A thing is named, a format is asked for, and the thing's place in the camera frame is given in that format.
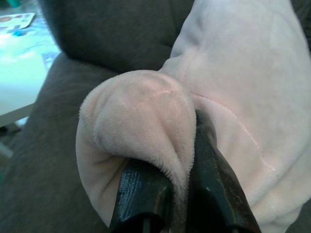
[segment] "gray couch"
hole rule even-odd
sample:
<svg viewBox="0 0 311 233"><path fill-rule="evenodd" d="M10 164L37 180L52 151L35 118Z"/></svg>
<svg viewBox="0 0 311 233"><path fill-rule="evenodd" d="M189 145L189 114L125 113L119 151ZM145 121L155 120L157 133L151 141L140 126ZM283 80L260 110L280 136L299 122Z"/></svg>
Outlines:
<svg viewBox="0 0 311 233"><path fill-rule="evenodd" d="M169 57L193 0L40 0L63 51L51 67L0 185L1 233L105 233L75 159L78 110L101 82ZM311 44L309 0L294 0ZM289 233L311 229L311 202Z"/></svg>

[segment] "white table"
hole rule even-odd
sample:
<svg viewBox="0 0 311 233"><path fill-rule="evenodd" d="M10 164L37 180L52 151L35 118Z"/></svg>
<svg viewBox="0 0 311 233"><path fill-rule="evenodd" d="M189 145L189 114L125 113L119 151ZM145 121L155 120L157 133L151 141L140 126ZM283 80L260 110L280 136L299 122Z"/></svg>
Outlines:
<svg viewBox="0 0 311 233"><path fill-rule="evenodd" d="M14 50L2 51L0 56L0 127L29 116L46 73L42 56L36 51L23 54L18 54ZM10 151L3 144L0 144L1 154L11 156Z"/></svg>

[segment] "plush toy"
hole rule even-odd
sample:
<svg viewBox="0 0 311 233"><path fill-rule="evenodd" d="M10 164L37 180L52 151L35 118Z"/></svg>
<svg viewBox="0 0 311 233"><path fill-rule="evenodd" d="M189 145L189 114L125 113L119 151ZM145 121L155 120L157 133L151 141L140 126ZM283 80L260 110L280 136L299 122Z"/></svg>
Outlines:
<svg viewBox="0 0 311 233"><path fill-rule="evenodd" d="M81 106L77 162L94 209L109 225L136 158L171 180L183 226L201 110L261 231L285 232L311 196L310 74L289 0L196 0L160 71L114 77Z"/></svg>

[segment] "pink plush fabric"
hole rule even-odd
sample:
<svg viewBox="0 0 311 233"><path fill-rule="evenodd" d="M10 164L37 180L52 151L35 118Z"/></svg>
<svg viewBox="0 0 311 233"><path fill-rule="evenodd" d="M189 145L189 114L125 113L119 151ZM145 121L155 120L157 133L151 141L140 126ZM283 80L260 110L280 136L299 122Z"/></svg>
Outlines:
<svg viewBox="0 0 311 233"><path fill-rule="evenodd" d="M135 71L95 88L81 106L76 154L94 209L110 224L125 158L147 161L172 181L175 231L186 220L195 109L173 78Z"/></svg>
<svg viewBox="0 0 311 233"><path fill-rule="evenodd" d="M310 74L289 0L196 0L159 72L112 78L81 107L77 162L93 207L109 225L124 158L139 158L171 179L182 232L201 109L262 232L285 232L311 196Z"/></svg>
<svg viewBox="0 0 311 233"><path fill-rule="evenodd" d="M196 0L161 72L214 123L263 233L311 196L311 63L289 0Z"/></svg>

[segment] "couch cushion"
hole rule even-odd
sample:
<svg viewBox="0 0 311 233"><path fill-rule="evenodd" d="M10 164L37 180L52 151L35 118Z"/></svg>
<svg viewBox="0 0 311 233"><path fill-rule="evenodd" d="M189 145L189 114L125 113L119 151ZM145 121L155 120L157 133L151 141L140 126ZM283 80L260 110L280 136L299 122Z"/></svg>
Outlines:
<svg viewBox="0 0 311 233"><path fill-rule="evenodd" d="M159 69L193 0L42 0L56 42L68 56L122 73Z"/></svg>
<svg viewBox="0 0 311 233"><path fill-rule="evenodd" d="M293 8L302 26L306 25L306 18L310 12L310 2L310 0L292 0Z"/></svg>
<svg viewBox="0 0 311 233"><path fill-rule="evenodd" d="M0 185L1 233L107 233L81 185L75 135L82 100L116 73L60 54Z"/></svg>

